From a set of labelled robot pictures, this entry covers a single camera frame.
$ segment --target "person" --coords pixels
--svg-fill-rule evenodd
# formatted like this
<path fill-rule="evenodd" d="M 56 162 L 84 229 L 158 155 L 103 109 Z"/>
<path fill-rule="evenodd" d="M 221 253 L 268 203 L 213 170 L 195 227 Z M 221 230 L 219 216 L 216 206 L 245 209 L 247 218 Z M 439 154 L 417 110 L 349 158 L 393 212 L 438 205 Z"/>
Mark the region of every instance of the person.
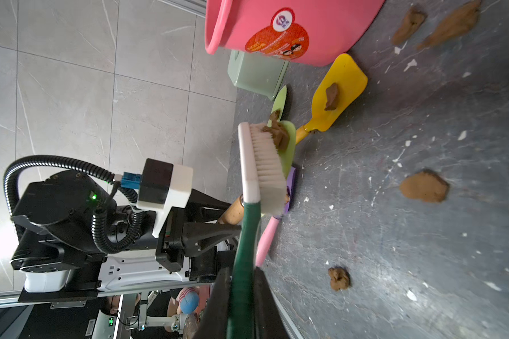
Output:
<path fill-rule="evenodd" d="M 138 305 L 141 298 L 142 295 L 138 293 L 138 295 L 136 296 L 135 305 Z M 103 297 L 100 311 L 102 311 L 103 314 L 108 315 L 110 317 L 116 316 L 117 313 L 119 312 L 119 302 L 120 295 L 110 295 L 109 297 Z"/>
<path fill-rule="evenodd" d="M 168 317 L 168 304 L 171 299 L 170 291 L 158 294 L 151 306 L 147 308 L 147 315 L 150 317 Z M 169 327 L 146 327 L 143 331 L 132 330 L 131 337 L 132 339 L 161 339 L 179 338 L 181 335 L 178 332 L 171 331 Z"/>

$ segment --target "green bin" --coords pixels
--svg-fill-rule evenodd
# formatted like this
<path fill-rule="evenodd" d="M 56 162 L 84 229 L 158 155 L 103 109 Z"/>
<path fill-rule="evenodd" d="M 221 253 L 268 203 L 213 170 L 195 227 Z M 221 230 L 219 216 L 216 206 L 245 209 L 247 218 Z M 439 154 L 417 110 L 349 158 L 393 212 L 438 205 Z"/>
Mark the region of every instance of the green bin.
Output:
<path fill-rule="evenodd" d="M 288 61 L 260 53 L 232 51 L 228 76 L 232 84 L 247 91 L 275 99 L 285 76 Z"/>

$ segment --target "bucket label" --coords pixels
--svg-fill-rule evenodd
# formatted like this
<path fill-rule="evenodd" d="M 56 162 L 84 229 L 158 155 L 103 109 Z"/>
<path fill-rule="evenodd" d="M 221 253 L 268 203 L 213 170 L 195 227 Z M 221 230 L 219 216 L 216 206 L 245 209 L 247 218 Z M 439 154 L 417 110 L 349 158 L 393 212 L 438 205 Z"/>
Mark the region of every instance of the bucket label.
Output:
<path fill-rule="evenodd" d="M 309 47 L 309 36 L 294 20 L 292 9 L 285 7 L 278 10 L 271 18 L 270 25 L 247 41 L 245 51 L 285 60 L 301 57 Z"/>

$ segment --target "tile grout line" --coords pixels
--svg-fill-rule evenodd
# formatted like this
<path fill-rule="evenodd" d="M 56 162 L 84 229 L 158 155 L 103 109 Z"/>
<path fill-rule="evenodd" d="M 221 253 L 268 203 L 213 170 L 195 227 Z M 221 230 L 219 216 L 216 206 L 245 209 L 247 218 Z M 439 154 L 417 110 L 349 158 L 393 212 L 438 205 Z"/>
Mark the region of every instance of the tile grout line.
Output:
<path fill-rule="evenodd" d="M 101 69 L 97 69 L 97 68 L 93 68 L 93 67 L 89 67 L 89 66 L 84 66 L 82 64 L 74 64 L 73 62 L 69 62 L 69 61 L 59 60 L 59 59 L 55 59 L 55 58 L 49 58 L 48 56 L 38 55 L 38 54 L 26 52 L 26 51 L 18 51 L 18 50 L 15 50 L 13 48 L 8 48 L 8 47 L 3 47 L 3 46 L 0 46 L 0 48 L 5 48 L 5 49 L 9 49 L 11 51 L 16 51 L 17 53 L 25 53 L 25 54 L 33 55 L 34 57 L 47 58 L 47 59 L 50 59 L 50 60 L 53 60 L 53 61 L 64 62 L 65 64 L 72 64 L 74 66 L 79 66 L 79 67 L 84 67 L 84 68 L 92 69 L 93 71 L 102 71 L 104 73 L 109 73 L 109 74 L 113 74 L 113 75 L 120 75 L 121 77 L 125 77 L 125 78 L 131 78 L 131 79 L 134 79 L 134 80 L 145 81 L 145 82 L 148 82 L 148 83 L 154 84 L 154 85 L 174 88 L 174 89 L 180 90 L 180 91 L 191 92 L 191 93 L 195 93 L 195 94 L 199 94 L 199 95 L 204 95 L 204 96 L 210 97 L 210 98 L 215 98 L 215 99 L 220 99 L 220 100 L 224 100 L 224 101 L 229 101 L 231 103 L 236 103 L 236 101 L 233 101 L 233 100 L 219 98 L 219 97 L 214 97 L 214 96 L 209 95 L 209 94 L 204 94 L 204 93 L 198 93 L 198 92 L 190 91 L 190 82 L 189 82 L 189 89 L 188 90 L 184 90 L 183 88 L 177 88 L 177 87 L 170 86 L 170 85 L 159 84 L 157 82 L 153 82 L 153 81 L 149 81 L 149 80 L 143 80 L 143 79 L 139 79 L 139 78 L 134 78 L 134 77 L 130 77 L 128 75 L 122 75 L 122 74 L 118 74 L 118 73 L 111 72 L 111 71 L 103 71 Z"/>
<path fill-rule="evenodd" d="M 113 95 L 111 96 L 111 121 L 109 122 L 109 158 L 107 159 L 107 169 L 111 168 L 111 140 L 113 139 L 113 109 L 115 107 L 115 86 L 117 81 L 117 45 L 119 42 L 119 10 L 120 10 L 120 0 L 117 2 L 117 30 L 115 31 L 115 60 L 113 65 Z"/>
<path fill-rule="evenodd" d="M 17 49 L 15 50 L 15 54 L 17 56 L 15 60 L 15 146 L 14 146 L 14 159 L 17 159 L 17 101 L 18 94 L 17 88 L 19 88 L 19 0 L 17 0 Z M 11 290 L 15 290 L 15 271 L 11 274 Z"/>
<path fill-rule="evenodd" d="M 192 79 L 192 64 L 194 61 L 194 42 L 196 41 L 196 22 L 198 21 L 198 17 L 194 16 L 194 35 L 192 37 L 192 54 L 190 56 L 190 76 L 188 79 L 188 94 L 187 94 L 187 116 L 185 117 L 185 131 L 183 134 L 183 155 L 181 156 L 181 164 L 183 165 L 184 156 L 185 156 L 185 142 L 187 141 L 187 123 L 188 123 L 188 104 L 190 101 L 190 80 Z"/>

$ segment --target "yellow shovel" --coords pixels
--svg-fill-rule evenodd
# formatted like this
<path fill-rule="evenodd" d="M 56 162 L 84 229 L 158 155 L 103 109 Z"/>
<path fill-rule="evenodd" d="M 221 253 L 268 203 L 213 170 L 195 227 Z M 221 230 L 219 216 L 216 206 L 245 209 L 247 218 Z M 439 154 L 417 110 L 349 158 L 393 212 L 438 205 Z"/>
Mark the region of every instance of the yellow shovel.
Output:
<path fill-rule="evenodd" d="M 325 111 L 326 88 L 333 83 L 338 84 L 338 107 L 333 111 Z M 311 120 L 296 131 L 296 144 L 302 141 L 309 132 L 324 132 L 330 128 L 335 119 L 358 98 L 366 89 L 367 77 L 348 54 L 337 57 L 322 79 L 311 102 Z"/>

